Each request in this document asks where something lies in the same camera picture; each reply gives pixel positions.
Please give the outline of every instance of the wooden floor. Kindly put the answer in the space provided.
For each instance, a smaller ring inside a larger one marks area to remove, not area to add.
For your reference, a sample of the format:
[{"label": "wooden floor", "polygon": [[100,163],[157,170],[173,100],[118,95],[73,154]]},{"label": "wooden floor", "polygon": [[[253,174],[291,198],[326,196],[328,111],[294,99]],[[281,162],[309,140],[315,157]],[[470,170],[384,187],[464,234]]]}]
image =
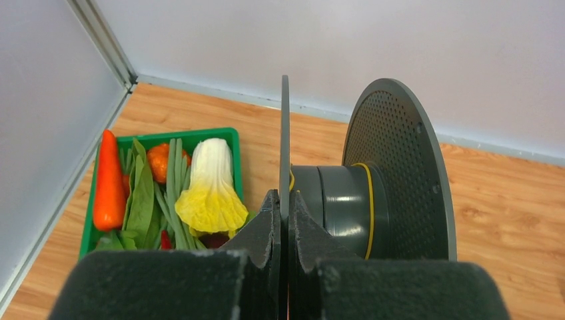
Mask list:
[{"label": "wooden floor", "polygon": [[[136,135],[234,127],[245,204],[259,208],[279,175],[279,111],[140,84],[113,131]],[[346,125],[291,116],[294,164],[340,164]],[[497,282],[515,319],[565,319],[565,169],[443,145],[458,257]],[[92,167],[12,300],[4,319],[43,319],[77,261]]]}]

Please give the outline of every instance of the orange carrot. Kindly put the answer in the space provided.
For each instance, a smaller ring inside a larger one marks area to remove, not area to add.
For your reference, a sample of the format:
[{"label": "orange carrot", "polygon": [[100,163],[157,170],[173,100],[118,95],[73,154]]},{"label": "orange carrot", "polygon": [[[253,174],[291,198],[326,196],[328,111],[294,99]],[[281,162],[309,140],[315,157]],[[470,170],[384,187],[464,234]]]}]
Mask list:
[{"label": "orange carrot", "polygon": [[123,223],[126,197],[118,156],[116,137],[109,130],[102,133],[96,193],[94,198],[94,226],[100,231],[118,229]]}]

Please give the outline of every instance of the white wall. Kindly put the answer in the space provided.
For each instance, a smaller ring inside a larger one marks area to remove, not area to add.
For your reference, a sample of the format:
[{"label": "white wall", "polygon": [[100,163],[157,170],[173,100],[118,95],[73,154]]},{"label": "white wall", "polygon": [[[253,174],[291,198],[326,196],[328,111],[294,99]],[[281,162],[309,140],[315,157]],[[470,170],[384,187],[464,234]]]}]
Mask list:
[{"label": "white wall", "polygon": [[0,1],[0,300],[124,93],[66,1]]},{"label": "white wall", "polygon": [[565,157],[563,0],[97,0],[136,71],[350,114],[380,77],[437,132]]}]

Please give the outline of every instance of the gray spool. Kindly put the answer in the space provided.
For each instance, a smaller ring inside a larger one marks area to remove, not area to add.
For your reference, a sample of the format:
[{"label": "gray spool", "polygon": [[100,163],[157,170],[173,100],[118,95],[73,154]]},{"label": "gray spool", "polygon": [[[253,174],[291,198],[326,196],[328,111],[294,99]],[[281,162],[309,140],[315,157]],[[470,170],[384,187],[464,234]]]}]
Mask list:
[{"label": "gray spool", "polygon": [[371,83],[357,101],[343,165],[371,163],[385,186],[391,259],[456,260],[453,204],[432,124],[414,93],[394,79]]},{"label": "gray spool", "polygon": [[[283,77],[281,217],[288,217],[288,78]],[[440,146],[408,87],[379,79],[362,93],[349,123],[343,166],[293,166],[312,218],[357,255],[368,245],[368,165],[374,197],[376,259],[457,260],[453,204]]]},{"label": "gray spool", "polygon": [[[374,193],[371,258],[386,258],[388,205],[378,170],[370,168]],[[314,221],[342,245],[365,257],[370,233],[368,179],[362,167],[293,165],[294,190],[300,191]]]}]

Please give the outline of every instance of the perforated disc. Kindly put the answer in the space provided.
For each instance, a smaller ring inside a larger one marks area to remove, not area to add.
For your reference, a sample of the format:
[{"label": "perforated disc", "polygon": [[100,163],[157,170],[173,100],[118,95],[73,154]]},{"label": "perforated disc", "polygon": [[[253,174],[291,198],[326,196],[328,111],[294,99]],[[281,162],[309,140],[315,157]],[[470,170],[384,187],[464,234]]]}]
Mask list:
[{"label": "perforated disc", "polygon": [[388,256],[456,260],[453,204],[440,145],[422,105],[400,81],[374,81],[355,106],[343,165],[360,162],[382,175]]}]

